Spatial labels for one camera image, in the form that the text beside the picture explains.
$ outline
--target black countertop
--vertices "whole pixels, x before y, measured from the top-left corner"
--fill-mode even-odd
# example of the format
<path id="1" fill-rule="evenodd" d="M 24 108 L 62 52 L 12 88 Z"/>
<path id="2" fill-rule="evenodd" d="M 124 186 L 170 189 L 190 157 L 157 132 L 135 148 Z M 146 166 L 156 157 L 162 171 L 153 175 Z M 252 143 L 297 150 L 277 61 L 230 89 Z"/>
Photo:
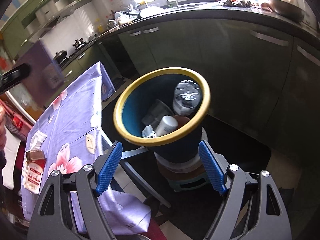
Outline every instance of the black countertop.
<path id="1" fill-rule="evenodd" d="M 267 26 L 294 37 L 297 37 L 316 49 L 320 50 L 320 34 L 305 25 L 304 23 L 293 22 L 275 12 L 268 12 L 258 8 L 240 8 L 240 7 L 226 7 L 218 6 L 216 2 L 209 2 L 206 4 L 195 4 L 191 8 L 173 8 L 165 9 L 162 14 L 151 17 L 135 20 L 129 24 L 123 25 L 115 31 L 107 31 L 98 36 L 93 41 L 90 41 L 86 46 L 79 50 L 73 57 L 69 58 L 62 66 L 64 69 L 70 62 L 76 59 L 86 49 L 91 47 L 97 41 L 103 41 L 105 38 L 118 35 L 123 32 L 132 31 L 147 25 L 156 24 L 160 22 L 168 22 L 180 19 L 229 19 L 236 21 L 244 21 Z"/>

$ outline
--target trash can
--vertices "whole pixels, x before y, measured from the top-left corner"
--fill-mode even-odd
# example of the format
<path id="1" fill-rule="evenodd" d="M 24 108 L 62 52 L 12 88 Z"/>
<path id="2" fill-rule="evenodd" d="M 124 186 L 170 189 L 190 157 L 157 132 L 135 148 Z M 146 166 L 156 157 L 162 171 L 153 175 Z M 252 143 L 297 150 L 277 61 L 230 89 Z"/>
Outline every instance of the trash can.
<path id="1" fill-rule="evenodd" d="M 182 80 L 196 82 L 202 91 L 202 100 L 190 121 L 170 134 L 143 138 L 145 126 L 141 119 L 156 99 L 172 108 L 174 89 Z M 203 76 L 187 68 L 169 67 L 145 74 L 130 84 L 116 103 L 113 121 L 118 133 L 130 143 L 148 147 L 169 162 L 184 163 L 198 152 L 201 122 L 209 105 L 210 88 Z"/>

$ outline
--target floral tablecloth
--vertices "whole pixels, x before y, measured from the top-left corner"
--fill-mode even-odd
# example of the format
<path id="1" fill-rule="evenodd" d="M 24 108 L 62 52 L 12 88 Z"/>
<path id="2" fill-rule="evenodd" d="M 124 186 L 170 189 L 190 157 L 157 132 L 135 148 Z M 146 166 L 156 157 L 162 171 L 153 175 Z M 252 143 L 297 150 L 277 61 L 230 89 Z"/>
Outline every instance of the floral tablecloth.
<path id="1" fill-rule="evenodd" d="M 59 170 L 62 174 L 76 172 L 83 165 L 92 164 L 99 155 L 103 154 L 101 97 L 106 99 L 115 91 L 106 75 L 100 62 L 89 68 L 53 101 L 28 134 L 26 150 L 37 145 L 44 151 L 47 158 L 40 190 L 51 171 Z M 21 186 L 21 195 L 24 216 L 27 220 L 31 220 L 38 195 L 23 186 Z M 78 230 L 85 232 L 76 193 L 71 193 L 71 200 Z M 148 230 L 150 208 L 135 197 L 126 193 L 120 196 L 119 192 L 109 189 L 99 197 L 99 202 L 116 235 L 135 234 Z M 117 217 L 117 211 L 124 212 L 124 216 L 122 214 Z"/>

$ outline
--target white bottle cap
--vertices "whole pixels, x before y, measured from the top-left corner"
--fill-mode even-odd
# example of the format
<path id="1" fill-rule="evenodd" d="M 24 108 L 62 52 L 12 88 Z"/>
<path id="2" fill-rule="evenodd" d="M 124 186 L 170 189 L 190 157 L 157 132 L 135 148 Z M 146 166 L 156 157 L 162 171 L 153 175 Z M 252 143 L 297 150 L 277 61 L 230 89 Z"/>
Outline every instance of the white bottle cap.
<path id="1" fill-rule="evenodd" d="M 178 121 L 169 115 L 162 117 L 157 129 L 157 137 L 173 132 L 178 127 Z"/>

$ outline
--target cabinet handle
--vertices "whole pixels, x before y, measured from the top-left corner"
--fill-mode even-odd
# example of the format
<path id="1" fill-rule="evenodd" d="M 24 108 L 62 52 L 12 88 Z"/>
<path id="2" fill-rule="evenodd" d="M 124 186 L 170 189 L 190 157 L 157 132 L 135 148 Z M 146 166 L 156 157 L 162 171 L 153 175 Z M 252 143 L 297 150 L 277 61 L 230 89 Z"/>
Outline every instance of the cabinet handle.
<path id="1" fill-rule="evenodd" d="M 139 34 L 141 34 L 142 32 L 141 31 L 138 31 L 138 32 L 136 32 L 136 33 L 131 33 L 131 34 L 129 34 L 129 36 L 137 36 L 137 35 L 139 35 Z"/>
<path id="2" fill-rule="evenodd" d="M 70 70 L 70 71 L 69 71 L 69 73 L 65 76 L 65 78 L 66 78 L 68 75 L 70 75 L 70 74 L 71 74 L 71 72 L 72 72 L 72 70 Z"/>
<path id="3" fill-rule="evenodd" d="M 21 44 L 21 46 L 20 46 L 20 47 L 22 47 L 22 46 L 23 46 L 23 44 L 25 44 L 27 41 L 28 41 L 28 39 L 26 39 L 26 40 Z"/>
<path id="4" fill-rule="evenodd" d="M 310 60 L 311 62 L 313 62 L 314 64 L 316 64 L 317 66 L 320 67 L 320 60 L 317 59 L 316 57 L 312 56 L 310 53 L 306 52 L 303 48 L 301 48 L 300 46 L 297 46 L 297 50 L 303 55 L 305 56 L 308 60 Z"/>
<path id="5" fill-rule="evenodd" d="M 150 30 L 145 30 L 145 31 L 143 31 L 143 33 L 152 33 L 152 32 L 156 32 L 156 31 L 159 31 L 158 27 L 150 29 Z"/>
<path id="6" fill-rule="evenodd" d="M 82 54 L 78 59 L 81 59 L 84 55 L 85 55 L 85 53 L 84 53 L 84 54 Z"/>
<path id="7" fill-rule="evenodd" d="M 257 37 L 258 39 L 269 41 L 271 43 L 274 43 L 274 44 L 277 44 L 277 45 L 280 45 L 280 46 L 289 46 L 289 42 L 288 41 L 279 40 L 277 38 L 274 38 L 274 37 L 271 37 L 271 36 L 268 36 L 268 35 L 257 33 L 255 31 L 250 31 L 250 33 L 251 33 L 251 35 Z"/>
<path id="8" fill-rule="evenodd" d="M 40 4 L 40 3 L 42 3 L 42 2 L 44 2 L 45 0 L 41 0 L 38 4 Z"/>

